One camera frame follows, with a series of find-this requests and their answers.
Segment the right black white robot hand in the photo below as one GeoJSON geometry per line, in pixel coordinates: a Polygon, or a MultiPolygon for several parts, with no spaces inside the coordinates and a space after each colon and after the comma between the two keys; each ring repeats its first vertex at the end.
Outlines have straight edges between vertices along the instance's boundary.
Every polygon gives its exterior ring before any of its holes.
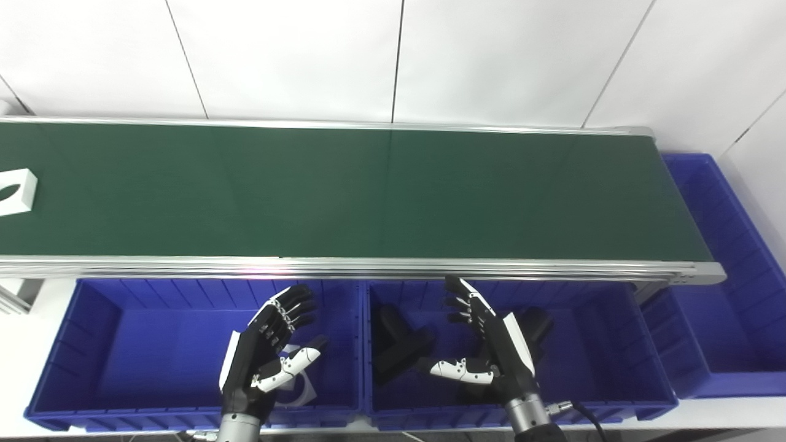
{"type": "Polygon", "coordinates": [[[553,326],[547,311],[528,308],[503,316],[480,291],[454,275],[445,277],[445,289],[454,294],[446,304],[457,309],[449,314],[449,321],[469,325],[485,351],[474,358],[421,357],[416,368],[432,376],[489,386],[502,405],[538,395],[535,366],[543,355],[542,341],[553,326]]]}

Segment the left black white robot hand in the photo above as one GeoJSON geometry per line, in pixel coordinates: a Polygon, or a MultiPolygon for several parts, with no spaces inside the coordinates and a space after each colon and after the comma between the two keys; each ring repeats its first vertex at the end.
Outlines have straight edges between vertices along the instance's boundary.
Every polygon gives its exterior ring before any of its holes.
{"type": "Polygon", "coordinates": [[[244,330],[232,333],[219,375],[222,420],[267,422],[278,389],[302,374],[327,347],[329,340],[319,335],[281,355],[295,331],[314,322],[316,309],[309,286],[292,285],[267,299],[244,330]]]}

